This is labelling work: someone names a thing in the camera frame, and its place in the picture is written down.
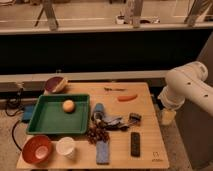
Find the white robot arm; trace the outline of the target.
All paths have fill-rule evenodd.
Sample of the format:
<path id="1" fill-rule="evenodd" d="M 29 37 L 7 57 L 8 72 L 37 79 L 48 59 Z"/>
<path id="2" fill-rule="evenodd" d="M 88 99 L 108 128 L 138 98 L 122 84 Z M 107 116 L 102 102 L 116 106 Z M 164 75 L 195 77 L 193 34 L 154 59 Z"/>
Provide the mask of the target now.
<path id="1" fill-rule="evenodd" d="M 213 116 L 213 87 L 205 83 L 207 67 L 194 61 L 169 70 L 165 76 L 166 86 L 158 99 L 163 105 L 161 124 L 169 125 L 176 111 L 188 99 Z"/>

